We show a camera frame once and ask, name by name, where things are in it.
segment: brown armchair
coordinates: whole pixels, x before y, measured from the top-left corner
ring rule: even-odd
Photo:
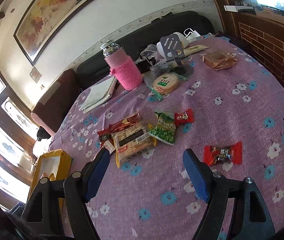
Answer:
[[[54,136],[80,93],[77,75],[73,69],[68,69],[40,98],[31,117]]]

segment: black sofa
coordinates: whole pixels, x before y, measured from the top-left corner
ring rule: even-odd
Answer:
[[[120,44],[136,61],[149,44],[157,44],[161,37],[174,32],[183,33],[187,28],[192,28],[201,35],[215,32],[209,19],[194,11],[185,11],[177,14],[169,13],[162,18],[157,18],[150,24],[118,39],[116,43]],[[79,86],[85,90],[107,76],[109,72],[110,68],[100,51],[78,66],[76,74]]]

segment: pink knitted bottle sleeve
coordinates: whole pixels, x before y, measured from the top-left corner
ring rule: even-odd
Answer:
[[[143,81],[142,74],[131,57],[123,65],[111,68],[110,74],[117,78],[125,90],[133,90]]]

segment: white wall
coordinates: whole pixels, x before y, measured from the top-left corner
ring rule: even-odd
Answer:
[[[35,67],[42,74],[36,84],[32,69],[13,33],[32,0],[13,0],[0,27],[0,70],[18,96],[32,108],[48,86],[86,49],[104,36],[144,15],[195,0],[94,0],[74,16],[48,44]],[[214,25],[220,22],[219,16]]]

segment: door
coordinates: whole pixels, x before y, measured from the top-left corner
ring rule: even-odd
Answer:
[[[0,73],[0,189],[26,202],[32,182],[38,126]]]

